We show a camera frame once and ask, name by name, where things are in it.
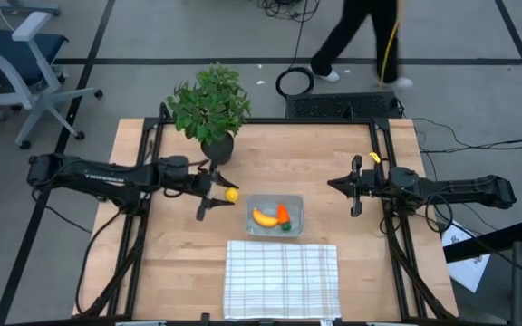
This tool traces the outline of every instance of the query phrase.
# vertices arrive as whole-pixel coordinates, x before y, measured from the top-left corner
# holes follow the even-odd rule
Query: black pants
[[[398,17],[397,0],[344,0],[340,23],[335,26],[312,59],[312,70],[315,73],[327,76],[332,71],[332,62],[353,39],[368,14],[372,15],[376,32],[376,70],[380,77],[386,47]],[[395,35],[392,41],[383,77],[384,82],[394,82],[398,78],[398,35]]]

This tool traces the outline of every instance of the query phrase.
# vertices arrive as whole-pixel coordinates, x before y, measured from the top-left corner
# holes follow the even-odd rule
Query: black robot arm
[[[109,199],[123,214],[135,214],[140,201],[149,194],[164,189],[164,196],[188,194],[201,197],[197,220],[205,217],[207,209],[234,205],[209,196],[213,183],[235,187],[225,180],[207,161],[190,164],[186,157],[173,156],[137,167],[124,167],[84,160],[62,154],[46,154],[30,158],[27,183],[34,190],[66,187],[98,198]],[[189,167],[198,165],[197,174],[189,174]]]
[[[360,196],[390,199],[393,209],[411,216],[424,205],[480,203],[508,209],[517,202],[510,182],[502,177],[487,176],[469,180],[432,181],[408,168],[390,169],[388,179],[381,180],[375,170],[364,170],[362,157],[352,160],[352,172],[346,177],[328,181],[328,185],[354,198],[351,215],[362,212]]]

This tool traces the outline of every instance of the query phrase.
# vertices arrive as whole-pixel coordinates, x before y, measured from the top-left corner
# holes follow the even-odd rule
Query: black plant pot
[[[205,153],[207,158],[212,162],[223,165],[227,164],[231,159],[234,146],[235,141],[233,137],[229,133],[226,133],[223,139],[215,140],[210,145],[207,144],[207,142],[202,142],[200,149],[202,149],[203,153]]]

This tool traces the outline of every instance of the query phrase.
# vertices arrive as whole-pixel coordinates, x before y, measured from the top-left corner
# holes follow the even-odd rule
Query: wooden table
[[[121,120],[111,162],[134,165],[141,127],[142,120]],[[391,120],[391,135],[398,165],[423,176],[412,121]],[[384,148],[381,133],[379,140]],[[350,200],[326,185],[327,180],[350,172],[356,154],[364,157],[363,168],[372,168],[371,150],[365,126],[243,126],[233,158],[220,169],[226,179],[240,186],[235,206],[210,210],[199,222],[195,219],[199,198],[153,196],[134,319],[198,320],[202,312],[209,312],[211,320],[222,320],[227,241],[283,241],[245,232],[247,196],[299,194],[304,197],[305,231],[291,242],[337,245],[343,320],[398,321],[391,255],[379,230],[380,199],[363,198],[362,214],[352,218]],[[191,161],[204,158],[199,144],[186,140],[172,125],[164,129],[160,155],[184,155]],[[223,189],[216,187],[213,194],[222,197]],[[114,205],[100,204],[94,231],[115,212]],[[89,307],[113,275],[123,221],[119,218],[99,235],[91,250],[81,290],[82,307]],[[411,217],[411,234],[420,276],[444,306],[458,314],[439,235],[418,217]],[[416,315],[410,280],[404,279],[409,309]],[[123,312],[127,288],[126,281],[118,312]]]

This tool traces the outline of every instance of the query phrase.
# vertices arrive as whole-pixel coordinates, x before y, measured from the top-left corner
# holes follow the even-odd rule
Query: checkered cloth
[[[229,241],[225,319],[342,317],[330,244]]]

